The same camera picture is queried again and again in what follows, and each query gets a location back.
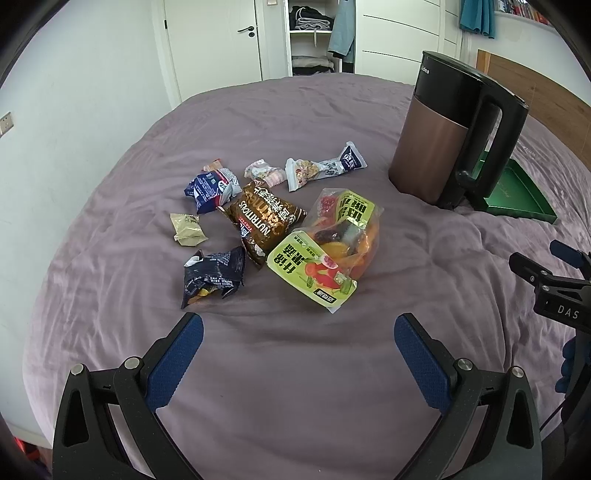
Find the wooden headboard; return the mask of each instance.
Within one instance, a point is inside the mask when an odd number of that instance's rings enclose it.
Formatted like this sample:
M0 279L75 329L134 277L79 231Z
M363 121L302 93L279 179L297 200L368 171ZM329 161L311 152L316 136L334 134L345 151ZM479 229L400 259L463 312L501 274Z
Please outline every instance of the wooden headboard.
M476 68L520 96L540 121L591 170L591 107L548 77L519 63L478 50Z

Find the wrinkled bed cover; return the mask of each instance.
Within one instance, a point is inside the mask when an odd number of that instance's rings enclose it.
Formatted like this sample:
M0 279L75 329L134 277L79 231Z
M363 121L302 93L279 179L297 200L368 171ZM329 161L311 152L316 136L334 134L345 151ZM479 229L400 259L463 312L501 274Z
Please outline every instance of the wrinkled bed cover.
M352 140L368 168L274 193L309 208L347 187L384 207L379 253L335 314L268 268L193 306L205 337L159 416L207 479L391 479L439 413L427 407L392 340L413 312L454 356L482 369L522 366L540 418L561 400L561 346L572 330L532 312L533 289L510 272L523 252L555 274L557 238L590 250L590 174L528 119L514 158L557 212L555 225L429 206L398 193L387 169L413 88L349 74L270 80L197 95L159 120L90 197L57 251L36 302L24 358L35 416L49 438L69 369L113 368L142 355L183 312L183 263L169 213L194 213L183 189L222 158L242 172L259 158L322 160ZM239 244L219 212L201 217L206 253Z

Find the bookshelf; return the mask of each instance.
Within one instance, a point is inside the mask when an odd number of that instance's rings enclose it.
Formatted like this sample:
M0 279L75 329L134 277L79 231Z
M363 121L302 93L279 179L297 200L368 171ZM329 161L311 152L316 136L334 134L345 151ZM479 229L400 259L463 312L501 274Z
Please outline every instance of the bookshelf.
M525 0L493 0L495 13L513 15L532 22L551 26L548 19Z

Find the snack wrapper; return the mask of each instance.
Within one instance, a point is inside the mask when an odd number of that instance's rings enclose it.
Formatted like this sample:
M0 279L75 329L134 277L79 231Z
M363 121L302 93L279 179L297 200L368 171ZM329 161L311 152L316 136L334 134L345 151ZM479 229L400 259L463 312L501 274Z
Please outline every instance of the snack wrapper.
M312 180L322 170L327 169L328 166L324 166L320 162L288 158L285 164L285 172L287 173L287 184L290 192L302 188L308 183L308 180Z
M215 290L222 291L222 298L234 293L243 284L244 248L232 248L229 252L203 255L197 251L185 263L183 304L185 308Z
M212 212L241 191L238 179L227 168L197 175L184 190L187 197L195 198L197 213Z
M304 295L336 312L357 282L304 231L289 234L267 258L267 265Z
M201 226L199 217L188 215L186 213L171 213L170 220L177 232L174 239L185 247L196 247L201 242L207 240Z
M264 180L269 187L274 187L287 180L285 170L282 168L271 167L262 159L247 166L244 170L244 176L247 179Z
M353 142L347 142L337 158L314 162L288 158L285 164L290 192L303 187L309 180L336 177L343 173L367 167L367 163Z
M368 166L353 142L347 142L343 151L337 158L333 158L332 160L324 160L320 162L320 164L325 166L326 169L322 169L313 180L336 177L338 175L342 175L343 173Z
M293 224L306 217L306 212L273 195L263 180L253 180L243 192L228 208L218 209L239 230L246 253L261 267L269 252L285 238Z
M222 159L221 158L216 158L209 165L205 165L203 167L203 171L220 170L220 168L223 168Z
M378 248L384 211L346 189L324 189L302 230L352 279L358 280Z

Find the blue gripper pad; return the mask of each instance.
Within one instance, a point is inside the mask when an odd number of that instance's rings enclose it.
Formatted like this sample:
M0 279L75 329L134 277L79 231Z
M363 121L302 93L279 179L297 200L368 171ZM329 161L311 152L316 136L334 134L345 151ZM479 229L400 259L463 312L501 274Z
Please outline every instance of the blue gripper pad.
M581 268L583 266L583 255L581 255L581 252L558 240L552 240L550 242L550 253L568 263L571 267Z
M394 322L394 341L427 405L443 415L452 403L449 377L404 315Z
M148 377L145 402L152 413L168 405L202 341L203 321L193 315Z

